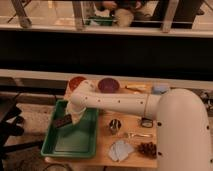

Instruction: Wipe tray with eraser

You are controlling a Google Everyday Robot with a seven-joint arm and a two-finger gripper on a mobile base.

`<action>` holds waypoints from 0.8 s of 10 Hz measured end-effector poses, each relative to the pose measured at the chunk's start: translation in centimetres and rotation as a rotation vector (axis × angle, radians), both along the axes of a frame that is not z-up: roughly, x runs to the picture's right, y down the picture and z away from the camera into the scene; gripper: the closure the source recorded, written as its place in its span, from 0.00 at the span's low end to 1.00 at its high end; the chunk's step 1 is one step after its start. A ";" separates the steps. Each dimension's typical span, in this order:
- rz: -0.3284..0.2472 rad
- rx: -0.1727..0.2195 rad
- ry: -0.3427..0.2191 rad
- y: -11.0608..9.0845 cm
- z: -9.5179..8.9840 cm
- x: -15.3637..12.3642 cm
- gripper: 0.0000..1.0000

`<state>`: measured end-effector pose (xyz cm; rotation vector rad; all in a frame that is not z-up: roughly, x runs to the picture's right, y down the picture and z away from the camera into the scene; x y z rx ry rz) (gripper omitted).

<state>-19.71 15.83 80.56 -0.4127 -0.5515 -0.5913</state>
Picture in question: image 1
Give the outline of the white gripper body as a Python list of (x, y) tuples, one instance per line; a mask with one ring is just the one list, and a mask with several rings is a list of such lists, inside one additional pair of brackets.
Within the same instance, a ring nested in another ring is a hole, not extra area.
[(85, 107), (74, 105), (71, 102), (67, 103), (66, 113), (71, 115), (73, 125), (77, 124), (81, 120), (85, 111), (86, 111)]

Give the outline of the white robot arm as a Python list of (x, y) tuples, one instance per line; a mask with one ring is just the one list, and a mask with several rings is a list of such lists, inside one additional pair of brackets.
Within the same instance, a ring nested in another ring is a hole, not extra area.
[(104, 94), (84, 80), (68, 98), (68, 111), (79, 115), (87, 108), (155, 118), (158, 171), (213, 171), (208, 114), (195, 93), (172, 89), (162, 95)]

